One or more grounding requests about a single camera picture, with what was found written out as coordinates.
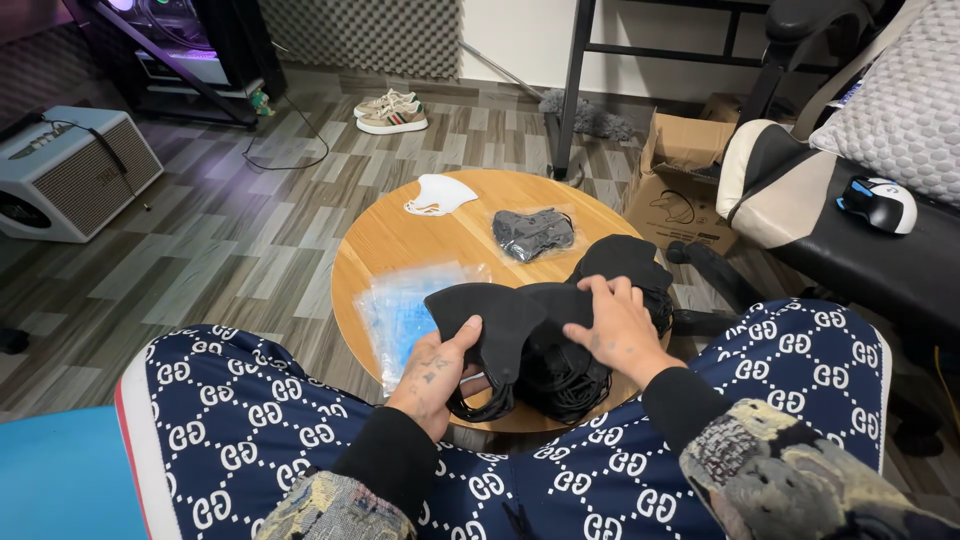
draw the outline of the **wooden table top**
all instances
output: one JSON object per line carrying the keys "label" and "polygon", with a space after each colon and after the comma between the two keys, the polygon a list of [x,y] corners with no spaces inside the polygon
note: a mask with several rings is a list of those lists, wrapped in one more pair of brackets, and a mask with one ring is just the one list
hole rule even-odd
{"label": "wooden table top", "polygon": [[[426,261],[459,260],[464,265],[483,263],[496,283],[518,287],[527,283],[562,282],[570,276],[583,252],[608,234],[630,234],[636,230],[622,217],[586,193],[568,185],[526,173],[500,170],[469,170],[444,173],[469,186],[479,199],[463,204],[443,216],[408,213],[403,204],[417,197],[420,184],[403,185],[373,203],[350,226],[333,261],[331,294],[333,312],[340,331],[353,354],[377,380],[380,369],[354,298],[370,288],[370,277]],[[504,263],[502,250],[493,240],[491,216],[501,209],[525,211],[557,205],[572,209],[573,226],[579,238],[569,252],[533,262]],[[664,337],[664,347],[669,334]],[[584,420],[599,416],[630,399],[637,387],[619,374],[613,375],[609,398]],[[487,390],[468,400],[480,406],[490,397]],[[507,416],[493,422],[472,424],[451,415],[450,421],[478,430],[537,432],[566,427],[545,418],[521,401]]]}

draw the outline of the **clear plastic packaging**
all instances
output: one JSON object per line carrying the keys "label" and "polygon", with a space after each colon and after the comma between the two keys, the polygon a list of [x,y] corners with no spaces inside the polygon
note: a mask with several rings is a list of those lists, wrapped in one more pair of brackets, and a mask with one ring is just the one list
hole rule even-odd
{"label": "clear plastic packaging", "polygon": [[423,299],[449,286],[490,282],[484,265],[457,261],[414,266],[373,276],[370,289],[353,300],[380,366],[383,395],[390,396],[403,375],[414,343],[437,328]]}
{"label": "clear plastic packaging", "polygon": [[589,245],[576,224],[573,205],[503,209],[490,216],[493,240],[505,263],[526,263],[585,251]]}

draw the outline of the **sneaker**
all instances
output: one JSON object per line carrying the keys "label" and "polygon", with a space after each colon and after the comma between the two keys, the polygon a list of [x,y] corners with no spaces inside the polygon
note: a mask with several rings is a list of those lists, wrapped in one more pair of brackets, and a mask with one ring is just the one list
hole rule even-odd
{"label": "sneaker", "polygon": [[372,100],[365,101],[360,105],[353,108],[353,115],[357,118],[360,118],[364,114],[373,114],[378,110],[383,109],[391,104],[393,101],[401,101],[403,103],[413,103],[419,101],[417,98],[416,92],[410,92],[409,94],[401,94],[400,92],[390,88],[390,91],[383,94],[382,96]]}
{"label": "sneaker", "polygon": [[365,114],[357,118],[357,127],[374,135],[425,130],[426,114],[423,113],[423,103],[394,101],[373,114]]}

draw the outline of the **speaker grille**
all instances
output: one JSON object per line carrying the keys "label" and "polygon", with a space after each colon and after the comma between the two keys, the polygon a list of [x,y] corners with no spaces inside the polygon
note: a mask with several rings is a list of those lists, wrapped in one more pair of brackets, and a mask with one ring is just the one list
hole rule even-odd
{"label": "speaker grille", "polygon": [[129,118],[103,136],[127,167],[126,182],[96,140],[34,181],[34,187],[84,236],[104,225],[132,200],[131,189],[137,192],[160,170]]}

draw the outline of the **patterned pants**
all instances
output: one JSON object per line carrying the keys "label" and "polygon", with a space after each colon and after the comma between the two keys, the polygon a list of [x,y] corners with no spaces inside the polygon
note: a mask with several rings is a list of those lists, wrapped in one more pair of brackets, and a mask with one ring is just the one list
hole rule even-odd
{"label": "patterned pants", "polygon": [[[879,469],[890,380],[879,333],[834,304],[756,305],[689,367],[731,400],[759,398]],[[282,347],[199,325],[154,340],[117,390],[153,538],[236,540],[310,465],[329,467],[372,408],[307,376]],[[650,426],[640,398],[530,453],[438,445],[420,538],[723,538]]]}

